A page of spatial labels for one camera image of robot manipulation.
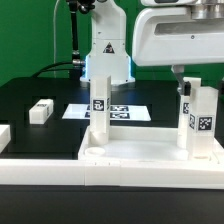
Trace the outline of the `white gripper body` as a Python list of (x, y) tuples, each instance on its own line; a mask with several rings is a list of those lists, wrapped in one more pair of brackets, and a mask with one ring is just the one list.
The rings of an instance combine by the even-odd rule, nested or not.
[(140, 0), (132, 59), (139, 66), (224, 62), (224, 0)]

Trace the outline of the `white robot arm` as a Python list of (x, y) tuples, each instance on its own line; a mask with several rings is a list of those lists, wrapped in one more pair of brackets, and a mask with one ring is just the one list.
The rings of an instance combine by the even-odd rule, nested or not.
[(83, 80), (109, 75), (114, 85), (132, 82), (130, 63), (169, 66), (179, 93), (193, 85), (184, 67), (224, 62), (224, 0), (140, 0), (144, 9), (133, 30), (132, 54), (125, 50), (126, 15), (114, 0), (96, 0), (92, 11), (92, 49)]

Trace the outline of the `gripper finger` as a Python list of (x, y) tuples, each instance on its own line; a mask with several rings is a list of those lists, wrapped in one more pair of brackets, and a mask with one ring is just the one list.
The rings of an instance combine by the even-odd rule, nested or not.
[(183, 96), (189, 96), (191, 91), (191, 83), (185, 81), (183, 78), (184, 66), (183, 65), (172, 65), (171, 71), (178, 81), (178, 93)]

